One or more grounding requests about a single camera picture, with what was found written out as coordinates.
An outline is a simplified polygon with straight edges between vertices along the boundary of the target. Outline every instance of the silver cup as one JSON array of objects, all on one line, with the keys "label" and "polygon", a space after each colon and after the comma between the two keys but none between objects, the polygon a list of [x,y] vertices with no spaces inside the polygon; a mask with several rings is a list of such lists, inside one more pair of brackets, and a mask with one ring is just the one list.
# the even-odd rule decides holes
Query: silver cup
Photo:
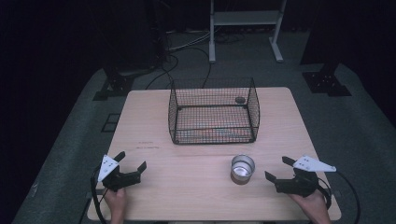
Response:
[{"label": "silver cup", "polygon": [[254,161],[241,154],[233,157],[231,162],[231,180],[237,185],[245,185],[254,173]]}]

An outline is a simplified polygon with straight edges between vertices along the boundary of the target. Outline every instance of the floor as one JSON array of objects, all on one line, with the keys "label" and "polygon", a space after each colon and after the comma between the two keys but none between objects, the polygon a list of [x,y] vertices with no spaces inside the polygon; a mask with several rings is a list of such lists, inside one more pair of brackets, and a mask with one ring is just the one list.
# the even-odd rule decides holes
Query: floor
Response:
[{"label": "floor", "polygon": [[[200,35],[169,35],[169,47],[182,46]],[[309,90],[302,72],[318,71],[322,66],[300,65],[309,32],[280,34],[278,45],[283,63],[275,61],[268,42],[270,35],[229,35],[229,39],[237,41],[217,44],[217,61],[213,64],[208,63],[208,45],[204,41],[173,52],[163,69],[172,78],[205,78],[208,74],[211,78],[253,77],[257,87],[288,87],[319,159],[336,166],[356,189],[361,205],[359,223],[392,223],[396,219],[395,128],[365,91],[359,77],[342,64],[335,75],[351,96],[329,97]],[[169,89],[169,77],[163,73],[158,68],[137,77],[132,90]],[[125,102],[125,96],[94,101],[104,84],[103,70],[92,74],[14,223],[97,223],[85,215],[90,200],[89,180],[111,144],[111,128],[103,132],[106,120],[110,114],[120,114]],[[352,190],[340,176],[327,177],[343,214],[334,223],[353,223],[357,205]]]}]

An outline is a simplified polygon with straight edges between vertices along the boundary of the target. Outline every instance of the black stand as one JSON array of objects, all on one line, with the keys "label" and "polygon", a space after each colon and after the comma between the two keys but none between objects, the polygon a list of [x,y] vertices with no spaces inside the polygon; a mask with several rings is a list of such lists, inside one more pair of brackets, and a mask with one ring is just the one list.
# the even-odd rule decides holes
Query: black stand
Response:
[{"label": "black stand", "polygon": [[103,69],[105,70],[107,81],[102,89],[96,92],[93,100],[104,101],[108,97],[128,95],[134,84],[134,77],[123,77],[116,67],[109,64],[104,65]]},{"label": "black stand", "polygon": [[319,72],[304,72],[303,77],[313,93],[329,96],[350,96],[346,86],[341,85],[334,75],[338,63],[325,63]]}]

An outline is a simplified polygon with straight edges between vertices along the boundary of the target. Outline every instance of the wire basket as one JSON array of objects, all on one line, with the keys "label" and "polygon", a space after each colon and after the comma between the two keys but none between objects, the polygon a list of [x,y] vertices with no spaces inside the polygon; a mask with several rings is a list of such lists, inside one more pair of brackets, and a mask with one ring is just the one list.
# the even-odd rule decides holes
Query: wire basket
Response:
[{"label": "wire basket", "polygon": [[168,124],[178,145],[256,141],[260,106],[253,78],[173,80]]}]

